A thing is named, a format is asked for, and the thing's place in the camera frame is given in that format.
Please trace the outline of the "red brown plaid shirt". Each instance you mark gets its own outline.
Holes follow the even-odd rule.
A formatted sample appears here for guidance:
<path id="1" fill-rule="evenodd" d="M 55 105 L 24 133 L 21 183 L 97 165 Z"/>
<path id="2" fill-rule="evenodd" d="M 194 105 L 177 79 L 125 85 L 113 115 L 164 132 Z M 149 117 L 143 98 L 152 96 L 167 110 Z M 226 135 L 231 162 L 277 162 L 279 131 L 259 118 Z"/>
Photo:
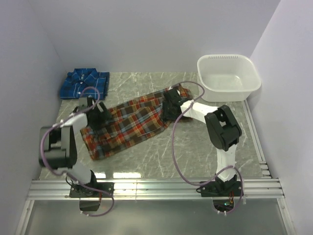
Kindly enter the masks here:
<path id="1" fill-rule="evenodd" d="M 92 160 L 102 160 L 162 133 L 171 121 L 161 119 L 167 89 L 136 97 L 107 108 L 111 120 L 99 129 L 80 132 Z"/>

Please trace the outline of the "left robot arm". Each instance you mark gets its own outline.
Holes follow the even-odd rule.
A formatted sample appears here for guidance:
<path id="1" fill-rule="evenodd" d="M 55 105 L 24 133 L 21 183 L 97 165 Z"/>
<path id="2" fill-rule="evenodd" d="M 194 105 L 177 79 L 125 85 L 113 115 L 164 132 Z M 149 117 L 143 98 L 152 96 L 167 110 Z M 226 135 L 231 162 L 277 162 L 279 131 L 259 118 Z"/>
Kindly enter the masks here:
<path id="1" fill-rule="evenodd" d="M 85 127 L 96 128 L 111 118 L 103 102 L 84 98 L 68 118 L 40 129 L 39 164 L 56 176 L 70 177 L 87 197 L 95 196 L 99 185 L 94 172 L 77 162 L 75 135 Z"/>

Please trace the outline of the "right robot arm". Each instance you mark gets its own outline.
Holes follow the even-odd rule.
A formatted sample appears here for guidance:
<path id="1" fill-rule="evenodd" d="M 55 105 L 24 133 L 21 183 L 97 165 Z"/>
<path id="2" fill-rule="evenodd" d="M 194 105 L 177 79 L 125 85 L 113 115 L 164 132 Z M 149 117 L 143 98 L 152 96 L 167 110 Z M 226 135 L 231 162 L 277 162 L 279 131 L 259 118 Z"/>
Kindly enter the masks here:
<path id="1" fill-rule="evenodd" d="M 186 99 L 180 93 L 171 89 L 164 94 L 162 118 L 174 120 L 172 141 L 175 138 L 177 123 L 182 117 L 193 118 L 206 124 L 209 139 L 217 151 L 217 172 L 215 179 L 204 183 L 204 186 L 213 183 L 216 192 L 225 196 L 233 189 L 237 182 L 239 170 L 235 167 L 235 153 L 242 130 L 227 105 L 220 107 L 209 106 Z"/>

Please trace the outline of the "blue plaid folded shirt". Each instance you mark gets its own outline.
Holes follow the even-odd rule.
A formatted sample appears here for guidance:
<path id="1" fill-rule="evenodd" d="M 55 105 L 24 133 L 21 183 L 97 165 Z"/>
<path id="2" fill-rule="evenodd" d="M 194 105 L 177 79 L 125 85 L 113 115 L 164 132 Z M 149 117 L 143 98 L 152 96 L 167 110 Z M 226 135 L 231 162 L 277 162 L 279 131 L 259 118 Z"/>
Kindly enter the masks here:
<path id="1" fill-rule="evenodd" d="M 109 87 L 110 73 L 96 68 L 80 68 L 68 72 L 60 89 L 60 99 L 78 99 L 80 96 L 104 100 Z"/>

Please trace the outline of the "white plastic basin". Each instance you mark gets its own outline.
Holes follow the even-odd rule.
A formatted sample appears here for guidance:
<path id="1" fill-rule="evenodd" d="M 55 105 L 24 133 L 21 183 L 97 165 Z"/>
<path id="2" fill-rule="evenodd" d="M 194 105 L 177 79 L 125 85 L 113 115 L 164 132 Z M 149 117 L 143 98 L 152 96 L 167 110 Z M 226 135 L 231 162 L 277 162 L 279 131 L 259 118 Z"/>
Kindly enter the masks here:
<path id="1" fill-rule="evenodd" d="M 244 101 L 262 84 L 254 63 L 243 55 L 204 55 L 197 69 L 199 93 L 207 102 Z"/>

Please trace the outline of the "black box under rail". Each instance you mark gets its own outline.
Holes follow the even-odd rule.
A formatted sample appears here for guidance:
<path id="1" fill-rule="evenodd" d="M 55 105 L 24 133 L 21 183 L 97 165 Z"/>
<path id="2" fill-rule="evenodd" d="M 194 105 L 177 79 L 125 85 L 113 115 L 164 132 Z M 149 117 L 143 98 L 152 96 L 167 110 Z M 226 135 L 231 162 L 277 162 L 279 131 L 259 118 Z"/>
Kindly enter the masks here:
<path id="1" fill-rule="evenodd" d="M 79 201 L 79 209 L 82 212 L 96 212 L 99 210 L 101 204 L 101 200 L 80 200 Z"/>

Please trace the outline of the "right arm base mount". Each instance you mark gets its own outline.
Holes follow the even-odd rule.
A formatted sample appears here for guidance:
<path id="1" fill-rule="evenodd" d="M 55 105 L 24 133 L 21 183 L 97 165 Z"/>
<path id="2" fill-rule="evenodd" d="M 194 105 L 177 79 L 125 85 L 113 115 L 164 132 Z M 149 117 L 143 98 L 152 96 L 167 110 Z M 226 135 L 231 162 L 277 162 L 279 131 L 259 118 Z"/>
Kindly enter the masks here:
<path id="1" fill-rule="evenodd" d="M 242 185 L 240 181 L 212 181 L 204 186 L 196 189 L 197 193 L 201 194 L 201 197 L 239 197 L 243 195 Z"/>

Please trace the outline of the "aluminium rail frame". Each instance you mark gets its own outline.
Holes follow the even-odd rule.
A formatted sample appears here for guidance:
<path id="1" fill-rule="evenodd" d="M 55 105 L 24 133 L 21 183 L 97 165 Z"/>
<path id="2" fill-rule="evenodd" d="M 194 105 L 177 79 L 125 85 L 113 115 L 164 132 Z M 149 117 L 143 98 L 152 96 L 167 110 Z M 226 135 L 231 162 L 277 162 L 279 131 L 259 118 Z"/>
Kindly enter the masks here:
<path id="1" fill-rule="evenodd" d="M 244 179 L 244 196 L 230 214 L 217 212 L 182 179 L 114 178 L 110 213 L 91 218 L 78 212 L 64 180 L 31 183 L 18 235 L 294 235 L 280 180 L 270 174 L 247 101 L 242 102 L 263 176 Z"/>

